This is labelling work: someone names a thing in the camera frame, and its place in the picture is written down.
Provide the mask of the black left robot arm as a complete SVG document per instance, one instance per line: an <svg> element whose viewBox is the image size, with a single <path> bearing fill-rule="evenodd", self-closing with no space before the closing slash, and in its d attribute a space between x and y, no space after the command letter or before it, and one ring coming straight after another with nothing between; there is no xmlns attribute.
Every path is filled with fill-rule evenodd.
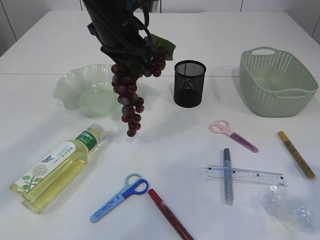
<svg viewBox="0 0 320 240"><path fill-rule="evenodd" d="M115 63L128 66L131 61L149 63L154 58L155 45L139 34L145 31L152 41L148 26L153 0L85 0L83 4L91 19L90 34Z"/></svg>

